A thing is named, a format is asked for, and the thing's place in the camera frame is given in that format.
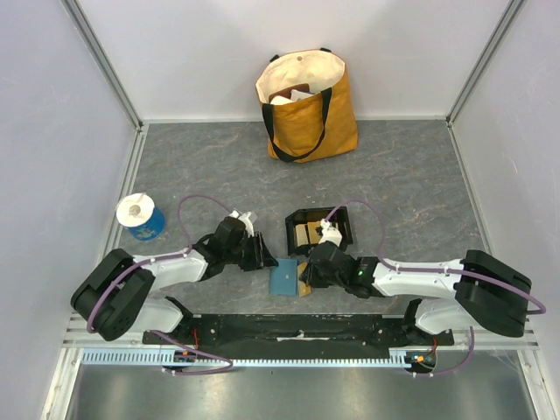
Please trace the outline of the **teal leather card holder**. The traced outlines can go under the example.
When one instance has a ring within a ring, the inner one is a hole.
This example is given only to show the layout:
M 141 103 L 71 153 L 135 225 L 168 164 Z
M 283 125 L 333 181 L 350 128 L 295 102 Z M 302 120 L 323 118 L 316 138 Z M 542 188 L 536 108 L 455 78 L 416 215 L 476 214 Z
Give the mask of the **teal leather card holder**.
M 298 261 L 278 258 L 269 276 L 269 293 L 275 296 L 295 297 L 298 294 Z

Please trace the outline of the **black plastic tray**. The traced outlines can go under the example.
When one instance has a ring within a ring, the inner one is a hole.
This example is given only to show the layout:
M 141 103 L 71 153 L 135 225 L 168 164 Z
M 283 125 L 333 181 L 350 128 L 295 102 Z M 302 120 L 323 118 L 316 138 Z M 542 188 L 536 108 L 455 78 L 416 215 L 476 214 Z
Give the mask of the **black plastic tray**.
M 321 221 L 331 211 L 332 207 L 314 207 L 298 209 L 285 218 L 287 253 L 289 256 L 308 256 L 312 249 L 318 245 L 297 247 L 295 241 L 295 226 L 309 221 Z M 348 245 L 354 243 L 350 219 L 346 206 L 339 208 L 329 221 L 341 232 L 342 242 L 340 247 L 346 250 Z

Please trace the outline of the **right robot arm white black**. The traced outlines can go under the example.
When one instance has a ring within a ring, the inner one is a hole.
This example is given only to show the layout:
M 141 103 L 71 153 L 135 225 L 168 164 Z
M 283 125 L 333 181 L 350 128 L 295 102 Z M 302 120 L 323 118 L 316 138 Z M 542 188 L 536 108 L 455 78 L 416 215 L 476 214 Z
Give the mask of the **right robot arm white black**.
M 300 278 L 312 288 L 337 286 L 357 298 L 411 296 L 400 330 L 414 345 L 475 326 L 520 338 L 532 287 L 519 271 L 480 250 L 447 262 L 409 263 L 354 258 L 329 241 L 312 250 Z

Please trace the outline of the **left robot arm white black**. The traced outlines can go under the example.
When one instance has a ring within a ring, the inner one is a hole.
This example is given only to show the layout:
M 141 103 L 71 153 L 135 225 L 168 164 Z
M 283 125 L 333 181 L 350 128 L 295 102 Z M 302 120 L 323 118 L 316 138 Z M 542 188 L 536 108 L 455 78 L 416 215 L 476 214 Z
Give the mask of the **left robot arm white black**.
M 262 233 L 254 228 L 255 219 L 251 212 L 234 211 L 213 233 L 172 254 L 131 255 L 113 249 L 77 288 L 70 305 L 87 322 L 87 331 L 106 341 L 158 329 L 171 342 L 184 343 L 193 332 L 190 312 L 174 297 L 154 299 L 151 293 L 206 281 L 228 265 L 245 272 L 277 267 Z

